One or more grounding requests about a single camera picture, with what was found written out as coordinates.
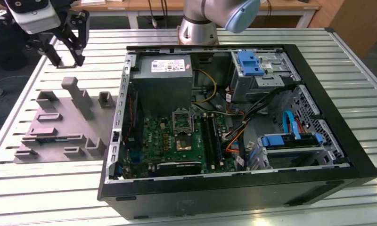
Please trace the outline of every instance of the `gray power supply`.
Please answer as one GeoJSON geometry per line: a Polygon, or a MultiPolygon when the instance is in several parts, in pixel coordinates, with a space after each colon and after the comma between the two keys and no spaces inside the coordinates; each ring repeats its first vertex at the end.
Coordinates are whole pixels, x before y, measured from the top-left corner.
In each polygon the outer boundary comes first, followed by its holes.
{"type": "Polygon", "coordinates": [[[177,108],[189,109],[193,76],[189,55],[145,56],[137,63],[132,84],[143,94],[144,113],[165,116],[177,108]]]}

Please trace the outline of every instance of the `aluminum extrusion table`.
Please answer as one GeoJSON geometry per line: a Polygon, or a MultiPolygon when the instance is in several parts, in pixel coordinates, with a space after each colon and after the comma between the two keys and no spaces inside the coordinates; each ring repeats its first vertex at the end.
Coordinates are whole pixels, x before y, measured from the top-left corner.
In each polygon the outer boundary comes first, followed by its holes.
{"type": "MultiPolygon", "coordinates": [[[[221,44],[297,44],[377,167],[377,78],[336,33],[324,29],[252,29],[233,35],[219,30],[219,39],[221,44]]],[[[56,69],[41,58],[0,131],[0,225],[377,225],[377,179],[309,206],[128,222],[96,199],[101,161],[12,163],[39,108],[33,99],[40,90],[55,89],[59,97],[68,96],[60,83],[65,76],[76,76],[79,87],[88,89],[92,97],[101,91],[116,95],[125,47],[176,43],[176,30],[96,30],[91,31],[83,67],[56,69]]],[[[61,56],[67,54],[63,44],[56,42],[56,48],[61,56]]]]}

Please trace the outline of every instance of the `ram slot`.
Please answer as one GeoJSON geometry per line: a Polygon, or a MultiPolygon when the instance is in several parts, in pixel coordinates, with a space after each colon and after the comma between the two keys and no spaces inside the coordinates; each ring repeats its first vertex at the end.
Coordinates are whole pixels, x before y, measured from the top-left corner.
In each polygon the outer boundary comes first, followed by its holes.
{"type": "Polygon", "coordinates": [[[212,154],[212,145],[211,145],[211,131],[208,126],[208,118],[201,118],[201,133],[203,133],[203,143],[205,151],[205,162],[209,169],[215,169],[215,161],[212,154]]]}
{"type": "Polygon", "coordinates": [[[219,135],[219,129],[216,126],[215,118],[211,118],[211,124],[212,124],[212,144],[213,144],[213,150],[215,150],[215,160],[216,164],[219,166],[223,166],[223,155],[221,155],[221,141],[220,141],[220,135],[219,135]]]}

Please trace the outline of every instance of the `gray block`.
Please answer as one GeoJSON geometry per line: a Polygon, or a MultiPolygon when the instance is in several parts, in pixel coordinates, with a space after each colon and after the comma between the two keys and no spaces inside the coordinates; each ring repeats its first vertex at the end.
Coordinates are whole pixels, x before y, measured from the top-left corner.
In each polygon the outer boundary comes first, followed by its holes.
{"type": "Polygon", "coordinates": [[[115,108],[115,101],[111,92],[100,92],[99,103],[101,108],[115,108]]]}
{"type": "Polygon", "coordinates": [[[85,144],[85,149],[91,153],[91,155],[100,155],[100,156],[103,156],[104,153],[105,153],[107,146],[105,146],[103,140],[100,139],[100,137],[96,140],[96,144],[88,138],[87,144],[85,144]]]}
{"type": "Polygon", "coordinates": [[[35,150],[24,148],[24,149],[19,149],[15,157],[20,160],[35,160],[39,157],[39,154],[35,150]]]}
{"type": "Polygon", "coordinates": [[[63,154],[68,158],[83,157],[85,155],[81,147],[65,147],[63,154]]]}
{"type": "Polygon", "coordinates": [[[36,102],[43,109],[53,109],[52,101],[59,100],[53,91],[41,91],[37,95],[36,102]]]}
{"type": "Polygon", "coordinates": [[[24,136],[21,139],[21,143],[24,144],[25,147],[35,147],[39,146],[40,144],[36,142],[36,137],[37,136],[24,136]]]}
{"type": "Polygon", "coordinates": [[[67,138],[72,144],[84,144],[87,142],[87,137],[84,134],[71,134],[69,136],[77,136],[67,138]]]}
{"type": "Polygon", "coordinates": [[[93,118],[93,113],[91,111],[91,103],[85,100],[87,92],[81,93],[81,90],[77,87],[77,78],[76,77],[65,77],[61,82],[61,87],[69,92],[72,97],[72,102],[76,108],[80,110],[85,120],[91,120],[93,118]]]}
{"type": "Polygon", "coordinates": [[[29,131],[29,135],[33,135],[33,136],[55,136],[56,134],[57,134],[57,130],[55,127],[32,128],[29,131]]]}
{"type": "Polygon", "coordinates": [[[60,121],[60,120],[63,120],[63,116],[61,116],[60,113],[45,113],[45,114],[40,114],[37,116],[36,120],[39,120],[40,122],[60,121]]]}
{"type": "Polygon", "coordinates": [[[92,155],[85,149],[85,143],[88,138],[97,141],[99,137],[103,144],[109,143],[115,108],[101,108],[97,97],[91,98],[91,100],[91,110],[96,117],[89,121],[81,116],[69,97],[60,97],[59,100],[52,101],[53,109],[44,111],[40,108],[37,110],[29,129],[56,128],[57,134],[55,136],[31,136],[27,133],[21,140],[21,148],[33,149],[39,153],[39,157],[29,159],[23,157],[21,159],[15,158],[15,163],[103,160],[103,155],[96,155],[101,153],[101,148],[99,148],[100,152],[93,151],[92,155]],[[39,121],[37,117],[48,113],[59,113],[63,116],[63,120],[39,121]],[[64,154],[65,147],[80,147],[84,155],[72,157],[71,159],[64,154]]]}

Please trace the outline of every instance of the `motherboard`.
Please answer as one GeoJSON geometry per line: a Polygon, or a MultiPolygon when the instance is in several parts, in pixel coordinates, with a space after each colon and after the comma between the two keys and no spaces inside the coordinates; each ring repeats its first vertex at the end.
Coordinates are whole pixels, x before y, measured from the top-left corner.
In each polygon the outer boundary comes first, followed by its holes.
{"type": "Polygon", "coordinates": [[[176,111],[169,117],[145,117],[143,148],[129,154],[132,176],[233,172],[233,157],[224,151],[227,129],[221,115],[176,111]]]}

